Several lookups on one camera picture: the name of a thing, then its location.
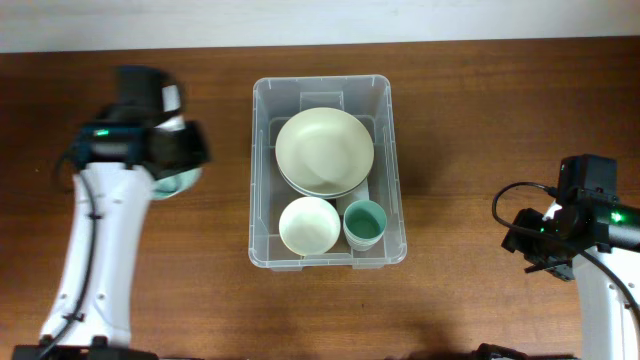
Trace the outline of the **mint small bowl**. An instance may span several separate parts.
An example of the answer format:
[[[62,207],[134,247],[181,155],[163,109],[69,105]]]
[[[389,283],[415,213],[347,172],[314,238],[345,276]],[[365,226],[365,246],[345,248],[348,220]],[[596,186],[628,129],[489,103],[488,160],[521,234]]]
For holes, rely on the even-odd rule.
[[[201,168],[191,169],[155,182],[154,200],[165,200],[192,188],[202,175]]]

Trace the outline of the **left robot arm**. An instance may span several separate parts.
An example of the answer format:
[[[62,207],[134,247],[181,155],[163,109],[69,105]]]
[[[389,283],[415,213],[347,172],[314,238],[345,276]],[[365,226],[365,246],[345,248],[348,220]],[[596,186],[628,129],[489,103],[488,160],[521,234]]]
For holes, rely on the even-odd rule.
[[[74,219],[56,299],[35,345],[15,359],[154,359],[131,348],[130,306],[138,243],[157,182],[182,181],[209,153],[194,121],[178,129],[85,125],[64,158],[75,167]]]

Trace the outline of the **beige large bowl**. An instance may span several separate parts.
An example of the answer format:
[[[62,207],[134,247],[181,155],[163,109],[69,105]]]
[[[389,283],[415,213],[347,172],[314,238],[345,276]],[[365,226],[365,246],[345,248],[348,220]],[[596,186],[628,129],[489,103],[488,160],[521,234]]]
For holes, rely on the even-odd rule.
[[[275,142],[279,172],[297,191],[336,198],[365,180],[373,139],[355,116],[334,108],[304,110],[285,122]]]

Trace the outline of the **white small bowl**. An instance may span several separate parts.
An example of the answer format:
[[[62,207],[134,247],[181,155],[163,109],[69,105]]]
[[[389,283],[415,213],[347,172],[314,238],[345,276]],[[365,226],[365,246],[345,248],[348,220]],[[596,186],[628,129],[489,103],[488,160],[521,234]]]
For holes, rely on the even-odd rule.
[[[284,245],[300,256],[321,255],[337,242],[341,221],[328,201],[317,197],[301,197],[283,210],[278,224]]]

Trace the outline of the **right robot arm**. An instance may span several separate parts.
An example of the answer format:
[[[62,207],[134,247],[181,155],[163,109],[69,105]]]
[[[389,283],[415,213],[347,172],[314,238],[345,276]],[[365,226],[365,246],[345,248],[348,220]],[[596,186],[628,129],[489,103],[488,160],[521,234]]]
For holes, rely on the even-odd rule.
[[[639,210],[609,200],[555,202],[544,214],[521,210],[508,222],[502,247],[578,287],[584,359],[639,357]]]

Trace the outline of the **mint green cup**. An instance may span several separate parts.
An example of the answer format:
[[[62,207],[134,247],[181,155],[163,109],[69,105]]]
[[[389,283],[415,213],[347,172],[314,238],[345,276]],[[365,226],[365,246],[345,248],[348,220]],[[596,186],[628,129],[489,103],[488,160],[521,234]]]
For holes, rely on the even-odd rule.
[[[346,237],[357,243],[375,244],[387,227],[385,210],[371,200],[358,200],[344,212],[343,228]]]

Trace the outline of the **cream cup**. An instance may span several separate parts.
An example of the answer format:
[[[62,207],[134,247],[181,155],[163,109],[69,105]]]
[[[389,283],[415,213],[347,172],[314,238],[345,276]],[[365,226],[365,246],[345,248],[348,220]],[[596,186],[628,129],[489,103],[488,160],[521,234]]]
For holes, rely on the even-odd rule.
[[[350,232],[348,229],[344,230],[344,234],[349,246],[355,251],[368,251],[374,247],[383,237],[382,234],[378,234],[373,238],[361,238]]]

